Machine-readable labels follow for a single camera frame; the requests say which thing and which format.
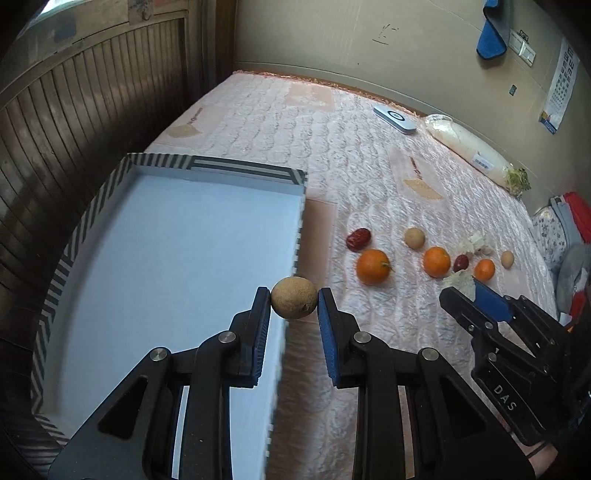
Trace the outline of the blue grey hanging towel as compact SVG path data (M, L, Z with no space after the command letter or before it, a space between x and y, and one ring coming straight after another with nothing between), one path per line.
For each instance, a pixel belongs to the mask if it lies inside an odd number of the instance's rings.
M483 60L494 60L508 50L512 6L510 0L487 0L483 6L485 23L477 43L477 54Z

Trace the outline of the dark red date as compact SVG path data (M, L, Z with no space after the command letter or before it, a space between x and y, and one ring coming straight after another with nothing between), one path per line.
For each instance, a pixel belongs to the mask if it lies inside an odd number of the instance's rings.
M359 228L346 236L346 247L357 252L365 249L372 241L372 232L367 228Z

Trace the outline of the pale sugarcane chunk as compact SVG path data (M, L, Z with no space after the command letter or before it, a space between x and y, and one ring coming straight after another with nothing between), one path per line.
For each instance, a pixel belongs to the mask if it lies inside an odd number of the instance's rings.
M459 243L459 253L472 257L476 254L487 254L490 250L488 240L483 232L474 232L464 237Z
M469 300L476 299L475 279L467 270L460 270L446 277L443 281L443 288L455 288Z

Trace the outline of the striped white tray box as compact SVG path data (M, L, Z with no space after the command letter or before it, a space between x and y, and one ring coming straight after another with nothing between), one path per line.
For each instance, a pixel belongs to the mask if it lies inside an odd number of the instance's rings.
M305 188L301 170L242 160L134 153L117 165L42 308L32 403L57 456L152 349L198 347L294 273ZM230 479L266 474L284 337L270 307L259 383L229 391Z

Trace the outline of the white square device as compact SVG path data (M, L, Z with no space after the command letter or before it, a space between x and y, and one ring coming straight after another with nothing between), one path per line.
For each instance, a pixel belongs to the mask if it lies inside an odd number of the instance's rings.
M411 118L399 110L386 105L375 105L373 111L379 118L404 134L410 135L417 131L417 126Z

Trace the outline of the large orange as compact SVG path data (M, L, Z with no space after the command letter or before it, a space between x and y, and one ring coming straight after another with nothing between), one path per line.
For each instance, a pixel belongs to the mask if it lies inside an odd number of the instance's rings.
M482 259L474 268L474 277L483 283L489 282L496 273L495 263L491 259Z

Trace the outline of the orange middle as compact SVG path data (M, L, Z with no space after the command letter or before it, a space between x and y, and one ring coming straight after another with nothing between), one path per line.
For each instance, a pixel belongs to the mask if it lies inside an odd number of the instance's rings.
M423 255L423 269L432 278L445 277L451 268L451 257L442 247L429 248Z

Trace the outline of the small orange near tray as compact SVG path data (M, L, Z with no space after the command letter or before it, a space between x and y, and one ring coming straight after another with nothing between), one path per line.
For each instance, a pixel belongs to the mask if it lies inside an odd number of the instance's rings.
M356 277L365 285L381 285L386 282L392 271L387 254L379 249L363 251L356 260Z

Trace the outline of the pale sugarcane chunk middle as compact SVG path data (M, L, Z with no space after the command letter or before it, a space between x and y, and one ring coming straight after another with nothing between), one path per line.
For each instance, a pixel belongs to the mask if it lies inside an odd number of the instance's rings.
M459 243L459 253L472 257L476 254L487 254L490 250L488 240L483 232L474 232L464 237Z

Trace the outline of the red cloth on pile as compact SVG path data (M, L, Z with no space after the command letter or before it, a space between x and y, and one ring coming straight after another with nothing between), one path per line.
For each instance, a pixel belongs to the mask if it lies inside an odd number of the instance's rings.
M567 192L563 195L568 204L575 225L587 244L591 242L591 208L587 202L576 192Z

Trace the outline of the pale sugarcane chunk front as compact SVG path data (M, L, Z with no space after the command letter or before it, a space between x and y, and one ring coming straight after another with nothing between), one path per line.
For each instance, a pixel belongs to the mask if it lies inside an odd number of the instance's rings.
M443 288L455 288L469 300L476 299L475 279L467 270L460 270L446 277L443 281Z

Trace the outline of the red date centre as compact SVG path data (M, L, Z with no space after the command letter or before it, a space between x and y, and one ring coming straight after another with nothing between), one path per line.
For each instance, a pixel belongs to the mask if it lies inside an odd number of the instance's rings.
M467 270L469 267L470 259L466 254L459 255L453 264L453 272L460 272L463 270Z

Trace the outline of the brown longan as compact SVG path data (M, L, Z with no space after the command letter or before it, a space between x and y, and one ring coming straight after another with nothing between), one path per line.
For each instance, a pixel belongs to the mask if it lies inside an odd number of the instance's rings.
M286 320L297 320L311 314L318 305L318 290L304 277L291 276L281 279L271 290L271 306L274 312Z
M514 261L515 257L511 251L506 250L501 254L501 264L505 269L511 269L514 264Z
M425 232L417 227L408 228L404 234L404 242L412 250L421 250L426 242Z

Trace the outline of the white wall switch panel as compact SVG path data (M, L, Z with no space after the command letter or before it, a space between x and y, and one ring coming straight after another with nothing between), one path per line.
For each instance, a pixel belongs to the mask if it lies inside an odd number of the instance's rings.
M529 67L533 66L536 59L536 52L529 45L527 35L523 32L511 30L508 45Z

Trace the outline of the pink quilted bed cover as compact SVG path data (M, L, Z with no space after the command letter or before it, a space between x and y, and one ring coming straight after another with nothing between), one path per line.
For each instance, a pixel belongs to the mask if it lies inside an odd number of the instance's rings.
M556 310L549 271L526 207L437 142L425 129L405 135L380 119L373 99L344 89L271 75L236 73L191 105L150 150L283 165L308 174L298 272L328 286L360 327L409 352L438 350L463 376L474 356L469 335L439 304L442 282L404 242L422 229L431 246L455 253L483 232L499 269L495 290L526 295ZM361 251L346 247L359 228L372 232ZM363 251L379 249L392 271L381 285L356 277Z

